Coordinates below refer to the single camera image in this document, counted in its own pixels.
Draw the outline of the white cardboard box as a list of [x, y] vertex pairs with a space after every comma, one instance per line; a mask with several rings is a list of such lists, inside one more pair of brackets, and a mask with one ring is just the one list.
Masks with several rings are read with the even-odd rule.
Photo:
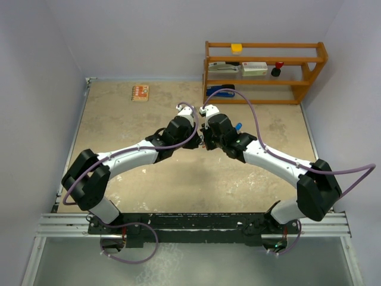
[[241, 64], [242, 76], [264, 76], [268, 67], [266, 62], [243, 62]]

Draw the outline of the white stapler on shelf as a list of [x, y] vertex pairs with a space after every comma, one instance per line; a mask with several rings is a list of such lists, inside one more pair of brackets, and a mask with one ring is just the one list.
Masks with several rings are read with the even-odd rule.
[[240, 68], [239, 62], [218, 61], [208, 64], [210, 73], [238, 73]]

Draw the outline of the blue stapler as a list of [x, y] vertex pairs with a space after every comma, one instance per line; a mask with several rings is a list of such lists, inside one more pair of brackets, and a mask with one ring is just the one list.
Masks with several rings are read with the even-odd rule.
[[235, 93], [232, 91], [227, 91], [226, 89], [235, 89], [235, 85], [226, 84], [208, 86], [206, 96], [209, 97], [210, 95], [215, 94], [216, 97], [233, 98]]

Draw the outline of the small spiral notebook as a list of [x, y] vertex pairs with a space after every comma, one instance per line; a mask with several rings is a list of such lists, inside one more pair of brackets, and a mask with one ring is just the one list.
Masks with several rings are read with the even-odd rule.
[[148, 85], [133, 86], [131, 100], [133, 102], [147, 102], [149, 100], [149, 86]]

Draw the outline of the red black stamp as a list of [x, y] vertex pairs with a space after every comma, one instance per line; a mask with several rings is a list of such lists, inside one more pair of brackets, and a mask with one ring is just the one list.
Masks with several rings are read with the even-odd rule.
[[273, 69], [271, 70], [271, 75], [273, 77], [279, 77], [281, 74], [281, 69], [284, 65], [284, 62], [276, 62]]

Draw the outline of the wooden shelf rack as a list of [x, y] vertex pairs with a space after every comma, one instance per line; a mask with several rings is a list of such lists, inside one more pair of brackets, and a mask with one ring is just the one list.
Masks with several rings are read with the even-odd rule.
[[324, 43], [206, 42], [202, 97], [221, 87], [288, 90], [281, 98], [263, 96], [253, 104], [300, 104], [329, 56]]

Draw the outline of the black base frame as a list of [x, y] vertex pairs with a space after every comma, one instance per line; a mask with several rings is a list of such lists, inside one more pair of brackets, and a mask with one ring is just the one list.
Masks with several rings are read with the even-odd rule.
[[296, 204], [274, 203], [265, 213], [121, 213], [106, 224], [91, 214], [89, 233], [109, 237], [107, 248], [141, 248], [146, 243], [243, 244], [266, 249], [286, 248], [287, 236], [300, 231], [303, 214]]

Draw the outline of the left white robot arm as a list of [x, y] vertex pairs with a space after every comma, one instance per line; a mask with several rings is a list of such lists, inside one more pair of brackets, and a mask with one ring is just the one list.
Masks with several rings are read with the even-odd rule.
[[105, 196], [109, 180], [136, 167], [166, 160], [179, 148], [197, 148], [197, 127], [196, 116], [177, 115], [167, 127], [131, 147], [98, 154], [90, 149], [82, 151], [61, 181], [67, 191], [63, 205], [77, 205], [96, 216], [108, 233], [117, 233], [123, 220], [119, 209]]

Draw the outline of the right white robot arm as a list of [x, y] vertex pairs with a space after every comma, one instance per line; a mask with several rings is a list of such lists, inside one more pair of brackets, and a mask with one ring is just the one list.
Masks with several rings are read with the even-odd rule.
[[[267, 211], [265, 227], [271, 233], [280, 232], [288, 222], [307, 217], [321, 221], [340, 197], [342, 191], [333, 175], [313, 171], [330, 171], [324, 160], [299, 161], [273, 148], [264, 148], [257, 137], [239, 133], [230, 119], [219, 111], [205, 110], [201, 131], [207, 150], [216, 148], [230, 158], [260, 167], [291, 184], [296, 197], [274, 203]], [[306, 163], [313, 171], [304, 170]]]

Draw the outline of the yellow block on shelf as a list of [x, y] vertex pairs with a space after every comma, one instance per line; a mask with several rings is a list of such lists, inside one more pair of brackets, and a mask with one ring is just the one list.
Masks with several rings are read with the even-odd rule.
[[241, 43], [232, 43], [230, 45], [230, 50], [233, 55], [240, 55], [243, 50], [243, 46]]

